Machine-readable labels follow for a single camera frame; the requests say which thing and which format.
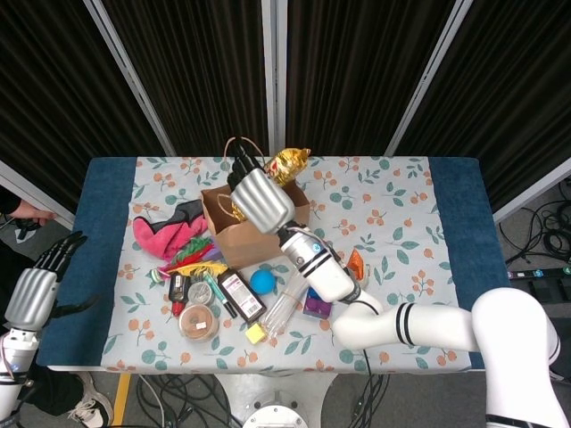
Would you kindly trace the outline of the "bystander bare hand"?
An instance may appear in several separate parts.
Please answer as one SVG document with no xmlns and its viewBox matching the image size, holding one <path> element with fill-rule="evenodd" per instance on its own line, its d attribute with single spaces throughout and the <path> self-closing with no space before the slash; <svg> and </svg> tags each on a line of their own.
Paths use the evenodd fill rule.
<svg viewBox="0 0 571 428">
<path fill-rule="evenodd" d="M 10 211 L 8 215 L 16 219 L 33 220 L 40 226 L 45 226 L 49 221 L 56 218 L 56 214 L 52 211 L 40 210 L 24 200 L 20 200 L 16 209 Z"/>
</svg>

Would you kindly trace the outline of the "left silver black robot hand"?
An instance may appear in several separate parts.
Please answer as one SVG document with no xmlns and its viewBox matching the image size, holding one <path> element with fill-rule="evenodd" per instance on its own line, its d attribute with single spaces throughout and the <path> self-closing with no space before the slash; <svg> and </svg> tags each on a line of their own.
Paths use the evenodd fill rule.
<svg viewBox="0 0 571 428">
<path fill-rule="evenodd" d="M 100 294 L 92 294 L 79 303 L 61 306 L 57 303 L 71 258 L 86 241 L 81 231 L 71 233 L 44 251 L 33 267 L 22 272 L 4 313 L 11 328 L 39 332 L 51 319 L 83 312 L 101 299 Z"/>
</svg>

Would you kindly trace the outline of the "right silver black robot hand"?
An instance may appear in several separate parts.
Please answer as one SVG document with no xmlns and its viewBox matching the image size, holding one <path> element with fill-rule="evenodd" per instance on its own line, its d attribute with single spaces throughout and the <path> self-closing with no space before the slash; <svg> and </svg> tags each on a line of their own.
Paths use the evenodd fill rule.
<svg viewBox="0 0 571 428">
<path fill-rule="evenodd" d="M 228 173 L 230 199 L 262 234 L 276 235 L 294 220 L 295 207 L 286 192 L 266 173 L 245 144 L 255 143 L 243 136 L 230 137 L 225 145 L 234 162 Z"/>
</svg>

